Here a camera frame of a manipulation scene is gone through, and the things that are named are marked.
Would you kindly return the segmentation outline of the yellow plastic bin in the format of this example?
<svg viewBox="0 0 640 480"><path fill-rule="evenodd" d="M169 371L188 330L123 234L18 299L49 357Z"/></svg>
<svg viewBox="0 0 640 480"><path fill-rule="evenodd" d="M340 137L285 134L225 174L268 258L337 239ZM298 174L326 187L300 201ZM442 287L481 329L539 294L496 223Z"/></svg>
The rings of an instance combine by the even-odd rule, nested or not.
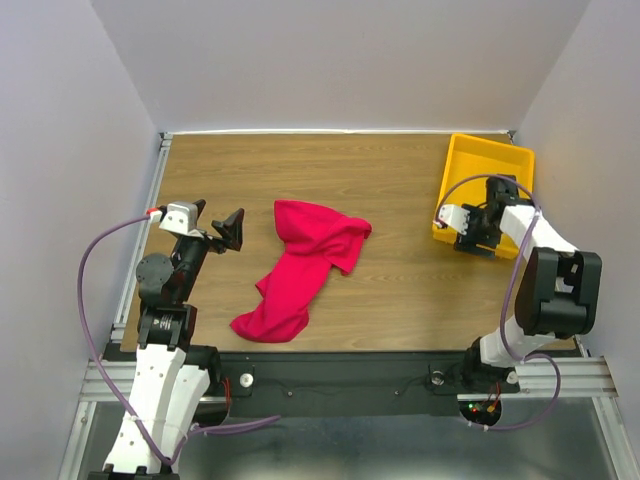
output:
<svg viewBox="0 0 640 480"><path fill-rule="evenodd" d="M456 133L451 136L440 191L436 207L445 193L457 182L477 174L504 174L515 179L533 192L535 154L533 150L506 143L487 140L481 137ZM446 203L479 205L486 200L487 179L473 180L460 186L447 199ZM435 240L453 244L456 232L451 228L438 229L432 225ZM502 236L497 246L496 256L515 259L516 246L513 241Z"/></svg>

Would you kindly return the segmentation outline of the red polo t shirt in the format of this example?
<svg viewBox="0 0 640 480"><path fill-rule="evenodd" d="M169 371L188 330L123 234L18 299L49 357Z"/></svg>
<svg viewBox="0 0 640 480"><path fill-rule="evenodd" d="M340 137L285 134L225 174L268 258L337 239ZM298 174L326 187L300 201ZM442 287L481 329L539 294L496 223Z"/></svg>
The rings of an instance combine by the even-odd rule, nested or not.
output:
<svg viewBox="0 0 640 480"><path fill-rule="evenodd" d="M256 283L258 306L230 323L238 336L258 343L286 343L301 333L330 271L350 274L372 233L362 218L295 200L274 202L274 225L283 253Z"/></svg>

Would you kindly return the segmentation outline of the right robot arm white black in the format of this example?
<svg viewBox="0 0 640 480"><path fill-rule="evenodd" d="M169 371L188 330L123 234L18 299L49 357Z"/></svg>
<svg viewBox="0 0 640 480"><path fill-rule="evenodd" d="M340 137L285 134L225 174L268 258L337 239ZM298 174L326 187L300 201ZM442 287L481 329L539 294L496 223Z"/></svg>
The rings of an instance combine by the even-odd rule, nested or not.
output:
<svg viewBox="0 0 640 480"><path fill-rule="evenodd" d="M476 339L464 354L460 377L470 390L502 384L517 363L540 348L589 333L602 272L601 257L557 233L514 177L481 178L483 203L442 203L435 220L455 231L457 251L492 258L503 237L517 250L497 329Z"/></svg>

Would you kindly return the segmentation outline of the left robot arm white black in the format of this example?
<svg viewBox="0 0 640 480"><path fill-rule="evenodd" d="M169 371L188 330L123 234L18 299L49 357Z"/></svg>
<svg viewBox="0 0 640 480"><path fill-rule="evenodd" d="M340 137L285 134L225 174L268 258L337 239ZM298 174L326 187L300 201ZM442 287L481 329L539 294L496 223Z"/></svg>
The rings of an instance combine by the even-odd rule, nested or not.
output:
<svg viewBox="0 0 640 480"><path fill-rule="evenodd" d="M135 270L140 299L134 378L118 436L92 479L175 479L200 398L221 382L219 352L194 346L197 309L188 299L210 252L243 245L244 209L198 227L205 200L154 207L144 218L173 235L168 254L144 256Z"/></svg>

